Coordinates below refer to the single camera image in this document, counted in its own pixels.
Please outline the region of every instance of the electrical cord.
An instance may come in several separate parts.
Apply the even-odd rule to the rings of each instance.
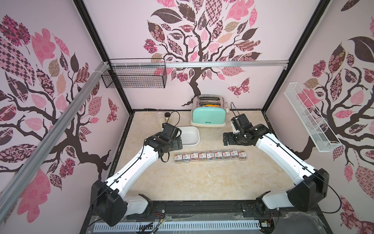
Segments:
[[[306,170],[307,172],[309,172],[310,174],[313,174],[311,171],[309,171],[303,164],[301,164],[296,158],[294,158],[289,152],[287,152],[283,147],[281,147],[278,143],[276,143],[273,139],[271,139],[269,136],[267,135],[263,135],[263,134],[256,134],[256,135],[253,135],[253,136],[266,136],[267,138],[269,138],[270,140],[272,140],[272,142],[274,142],[278,147],[280,147],[281,149],[283,149],[284,152],[286,152],[289,156],[291,156],[296,162],[298,162],[298,164],[300,164],[304,170]],[[314,169],[314,171],[316,173],[318,173],[320,176],[322,176],[316,169]],[[319,178],[318,176],[316,176],[316,178],[318,178],[319,180],[321,180],[322,182],[324,182],[327,186],[329,186],[332,191],[338,196],[339,198],[339,201],[340,201],[340,206],[339,208],[336,210],[336,211],[333,211],[333,212],[325,212],[325,211],[321,211],[322,213],[325,213],[325,214],[334,214],[334,213],[337,213],[340,209],[341,209],[341,206],[342,206],[342,202],[341,202],[341,198],[339,196],[339,194],[335,191],[335,189],[333,189],[328,183],[326,183],[324,180],[322,180],[321,178]]]

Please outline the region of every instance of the white wire basket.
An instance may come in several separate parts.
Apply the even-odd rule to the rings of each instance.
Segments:
[[[339,138],[331,130],[327,120],[322,117],[319,109],[316,108],[297,82],[289,83],[284,94],[295,109],[319,152],[330,152],[342,145]],[[305,100],[302,101],[298,94],[305,97]]]

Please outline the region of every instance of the aluminum rail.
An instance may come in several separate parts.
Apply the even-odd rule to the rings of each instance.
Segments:
[[[56,145],[65,129],[68,127],[70,121],[77,114],[79,108],[82,106],[83,102],[91,93],[97,82],[99,82],[101,79],[101,74],[107,69],[107,62],[101,63],[98,66],[96,72],[92,73],[82,90],[68,105],[51,130],[47,133],[31,156],[25,161],[17,174],[3,190],[2,194],[0,195],[0,224],[3,223],[5,217],[16,203],[26,186],[30,183],[52,148]]]
[[[163,66],[164,63],[114,63],[116,66]],[[249,67],[249,66],[287,66],[288,60],[257,60],[257,61],[218,61],[218,62],[172,62],[165,63],[167,68],[174,67]]]

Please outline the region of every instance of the toaster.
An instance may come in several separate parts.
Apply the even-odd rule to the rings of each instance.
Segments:
[[[192,101],[190,124],[197,127],[224,127],[230,113],[221,96],[198,95]]]

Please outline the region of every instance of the beige table surface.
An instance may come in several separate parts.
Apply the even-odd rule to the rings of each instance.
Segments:
[[[253,125],[266,121],[261,111],[240,111],[246,114]],[[116,172],[130,161],[141,149],[145,138],[161,131],[156,119],[157,112],[136,112],[127,135]],[[189,126],[190,111],[180,111],[177,126]],[[265,191],[281,191],[293,186],[292,180],[267,154],[255,146],[224,146],[222,134],[231,132],[226,116],[223,128],[202,128],[200,143],[170,153],[167,163],[160,159],[154,162],[131,186],[128,194],[142,193],[152,200],[252,200]],[[172,114],[172,123],[178,118]],[[246,161],[223,160],[214,162],[174,163],[175,152],[207,151],[217,149],[244,149]]]

